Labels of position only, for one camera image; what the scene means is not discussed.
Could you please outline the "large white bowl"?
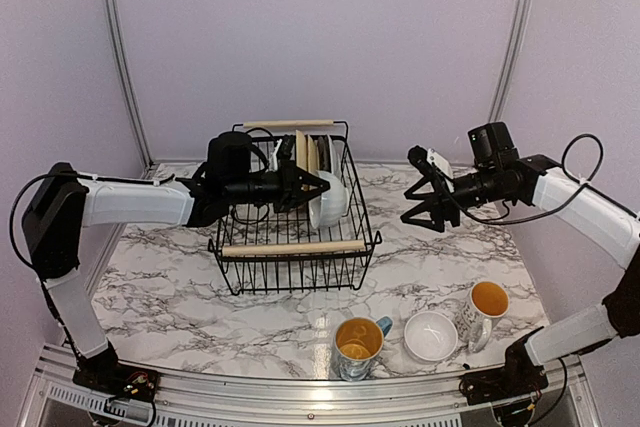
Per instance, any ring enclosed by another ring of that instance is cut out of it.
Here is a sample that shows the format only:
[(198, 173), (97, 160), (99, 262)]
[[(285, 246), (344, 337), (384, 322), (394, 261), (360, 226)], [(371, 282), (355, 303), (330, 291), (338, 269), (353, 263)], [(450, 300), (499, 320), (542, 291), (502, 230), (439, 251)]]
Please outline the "large white bowl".
[(337, 225), (348, 209), (349, 194), (343, 182), (333, 173), (318, 170), (316, 176), (329, 183), (329, 189), (308, 203), (313, 229)]

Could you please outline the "cream bird pattern plate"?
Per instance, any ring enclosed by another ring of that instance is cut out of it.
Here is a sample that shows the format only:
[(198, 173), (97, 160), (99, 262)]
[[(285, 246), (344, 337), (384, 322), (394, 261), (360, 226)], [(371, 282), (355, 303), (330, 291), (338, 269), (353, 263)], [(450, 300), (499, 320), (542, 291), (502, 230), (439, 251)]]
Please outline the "cream bird pattern plate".
[(316, 140), (311, 135), (307, 136), (307, 169), (313, 175), (319, 170), (318, 147)]

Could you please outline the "red and teal plate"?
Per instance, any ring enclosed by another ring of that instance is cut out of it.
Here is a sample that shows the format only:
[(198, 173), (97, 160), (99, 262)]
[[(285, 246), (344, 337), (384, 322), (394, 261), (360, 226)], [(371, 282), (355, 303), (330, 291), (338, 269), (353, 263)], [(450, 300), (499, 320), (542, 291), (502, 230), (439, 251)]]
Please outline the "red and teal plate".
[(329, 151), (329, 157), (330, 157), (330, 172), (334, 176), (336, 176), (339, 180), (342, 180), (343, 177), (341, 173), (340, 161), (338, 159), (338, 154), (337, 154), (334, 141), (330, 135), (327, 136), (327, 144), (328, 144), (328, 151)]

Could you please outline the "black wire dish rack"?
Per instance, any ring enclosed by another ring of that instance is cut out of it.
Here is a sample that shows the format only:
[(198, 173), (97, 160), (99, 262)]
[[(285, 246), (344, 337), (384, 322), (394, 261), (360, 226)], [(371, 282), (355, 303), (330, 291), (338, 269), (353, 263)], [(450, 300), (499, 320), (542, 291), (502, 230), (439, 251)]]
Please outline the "black wire dish rack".
[(358, 290), (374, 250), (382, 242), (371, 227), (365, 198), (349, 147), (349, 125), (310, 131), (330, 135), (348, 190), (346, 214), (333, 227), (313, 229), (308, 206), (276, 213), (271, 205), (237, 205), (216, 224), (209, 240), (231, 294)]

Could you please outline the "small white bowl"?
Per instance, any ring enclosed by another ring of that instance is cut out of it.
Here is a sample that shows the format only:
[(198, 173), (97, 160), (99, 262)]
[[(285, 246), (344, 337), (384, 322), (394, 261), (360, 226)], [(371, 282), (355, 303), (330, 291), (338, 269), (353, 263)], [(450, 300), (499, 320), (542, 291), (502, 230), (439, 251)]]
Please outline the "small white bowl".
[(408, 354), (421, 362), (440, 362), (456, 350), (458, 333), (443, 314), (425, 311), (414, 314), (405, 324), (404, 346)]

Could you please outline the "grey reindeer plate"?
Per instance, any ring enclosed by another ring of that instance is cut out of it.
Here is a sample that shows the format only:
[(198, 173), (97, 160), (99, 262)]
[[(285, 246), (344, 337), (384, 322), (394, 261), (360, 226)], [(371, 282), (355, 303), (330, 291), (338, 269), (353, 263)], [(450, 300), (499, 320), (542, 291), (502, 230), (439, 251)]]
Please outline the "grey reindeer plate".
[(322, 171), (332, 171), (331, 154), (329, 151), (329, 138), (327, 135), (319, 136), (316, 140), (318, 150), (318, 167)]

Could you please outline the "pale yellow round plate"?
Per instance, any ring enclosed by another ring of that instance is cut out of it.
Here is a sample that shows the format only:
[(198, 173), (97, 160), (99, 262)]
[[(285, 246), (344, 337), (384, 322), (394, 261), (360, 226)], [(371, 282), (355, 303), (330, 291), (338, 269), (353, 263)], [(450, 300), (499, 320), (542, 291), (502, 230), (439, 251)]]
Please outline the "pale yellow round plate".
[(295, 132), (295, 160), (298, 168), (308, 170), (307, 136), (300, 130)]

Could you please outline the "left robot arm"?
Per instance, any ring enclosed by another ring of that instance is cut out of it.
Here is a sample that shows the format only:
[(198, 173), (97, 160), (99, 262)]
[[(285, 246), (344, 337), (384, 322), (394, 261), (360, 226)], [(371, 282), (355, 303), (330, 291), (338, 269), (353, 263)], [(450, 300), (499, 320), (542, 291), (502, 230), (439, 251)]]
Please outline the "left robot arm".
[[(235, 205), (270, 204), (287, 212), (329, 191), (327, 181), (291, 160), (287, 145), (277, 142), (270, 165), (250, 134), (227, 131), (210, 140), (206, 160), (188, 178), (104, 177), (58, 162), (33, 179), (38, 189), (21, 220), (28, 253), (18, 258), (36, 273), (79, 368), (102, 390), (119, 391), (127, 377), (79, 277), (82, 229), (129, 223), (202, 228)], [(265, 162), (261, 169), (252, 169), (252, 157)]]

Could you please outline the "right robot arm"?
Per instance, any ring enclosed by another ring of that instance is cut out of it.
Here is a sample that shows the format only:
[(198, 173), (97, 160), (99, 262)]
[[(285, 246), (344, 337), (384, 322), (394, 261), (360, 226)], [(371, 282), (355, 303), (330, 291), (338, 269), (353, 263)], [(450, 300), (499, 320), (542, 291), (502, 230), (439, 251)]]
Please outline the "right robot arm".
[(614, 290), (596, 305), (516, 340), (501, 366), (467, 372), (461, 391), (474, 404), (542, 390), (548, 385), (546, 364), (638, 336), (639, 215), (595, 188), (591, 176), (572, 174), (564, 159), (521, 156), (503, 122), (476, 127), (468, 139), (474, 170), (464, 176), (455, 176), (433, 149), (408, 151), (421, 178), (404, 194), (417, 204), (402, 214), (403, 223), (442, 233), (463, 217), (492, 226), (556, 217), (623, 270)]

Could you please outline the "white patterned mug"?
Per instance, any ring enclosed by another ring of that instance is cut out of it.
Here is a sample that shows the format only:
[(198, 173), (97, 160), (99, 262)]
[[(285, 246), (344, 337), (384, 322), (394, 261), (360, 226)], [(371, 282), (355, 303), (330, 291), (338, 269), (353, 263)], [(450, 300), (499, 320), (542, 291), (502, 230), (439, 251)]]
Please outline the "white patterned mug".
[(499, 284), (480, 281), (469, 290), (453, 321), (458, 339), (469, 353), (486, 347), (494, 328), (508, 310), (508, 294)]

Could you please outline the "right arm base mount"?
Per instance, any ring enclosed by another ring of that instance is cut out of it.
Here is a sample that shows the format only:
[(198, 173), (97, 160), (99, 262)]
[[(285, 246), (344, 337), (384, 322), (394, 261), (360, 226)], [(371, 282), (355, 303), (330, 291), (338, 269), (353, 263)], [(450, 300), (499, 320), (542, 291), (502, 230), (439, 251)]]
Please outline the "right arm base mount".
[(521, 377), (510, 376), (504, 367), (467, 371), (460, 380), (459, 391), (470, 406), (537, 394), (549, 386), (543, 368), (534, 368)]

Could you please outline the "left aluminium frame post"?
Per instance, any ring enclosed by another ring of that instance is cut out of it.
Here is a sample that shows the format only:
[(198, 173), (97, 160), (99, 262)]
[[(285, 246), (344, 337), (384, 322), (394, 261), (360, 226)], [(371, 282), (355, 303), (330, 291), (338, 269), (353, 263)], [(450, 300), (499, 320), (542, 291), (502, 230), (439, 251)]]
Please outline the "left aluminium frame post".
[(107, 29), (114, 56), (116, 76), (123, 94), (127, 116), (131, 125), (134, 143), (146, 169), (154, 165), (151, 150), (142, 122), (141, 112), (131, 77), (126, 55), (125, 40), (120, 22), (117, 0), (103, 0)]

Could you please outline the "aluminium frame post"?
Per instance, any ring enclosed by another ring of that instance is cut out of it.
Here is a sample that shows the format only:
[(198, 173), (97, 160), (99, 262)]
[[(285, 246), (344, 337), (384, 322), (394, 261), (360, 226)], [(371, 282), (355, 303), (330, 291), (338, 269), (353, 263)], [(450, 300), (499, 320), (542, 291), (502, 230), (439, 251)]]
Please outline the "aluminium frame post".
[(515, 0), (507, 47), (489, 112), (489, 122), (499, 121), (504, 114), (511, 81), (526, 35), (531, 5), (532, 0)]
[(127, 116), (131, 125), (134, 143), (146, 169), (154, 165), (151, 150), (142, 122), (141, 112), (131, 77), (126, 55), (125, 40), (120, 22), (117, 0), (103, 0), (107, 29), (114, 56), (116, 76), (123, 94)]

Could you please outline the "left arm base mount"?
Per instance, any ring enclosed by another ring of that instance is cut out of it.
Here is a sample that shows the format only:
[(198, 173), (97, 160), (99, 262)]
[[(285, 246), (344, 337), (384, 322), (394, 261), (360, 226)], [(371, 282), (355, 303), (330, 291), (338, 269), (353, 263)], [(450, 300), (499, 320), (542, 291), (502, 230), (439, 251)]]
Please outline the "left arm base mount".
[(151, 402), (155, 399), (159, 372), (116, 363), (106, 367), (77, 369), (73, 382), (116, 399)]

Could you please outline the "aluminium front rail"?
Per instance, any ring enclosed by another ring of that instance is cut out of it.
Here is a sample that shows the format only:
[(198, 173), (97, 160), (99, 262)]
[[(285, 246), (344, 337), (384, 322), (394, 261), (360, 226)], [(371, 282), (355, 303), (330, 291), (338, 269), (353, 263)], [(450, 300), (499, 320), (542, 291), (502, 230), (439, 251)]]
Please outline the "aluminium front rail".
[[(76, 386), (70, 353), (48, 346), (17, 425), (88, 425), (106, 395)], [(162, 368), (155, 403), (114, 402), (107, 418), (158, 426), (493, 426), (496, 414), (524, 412), (533, 395), (471, 406), (458, 373), (362, 382), (244, 378)]]

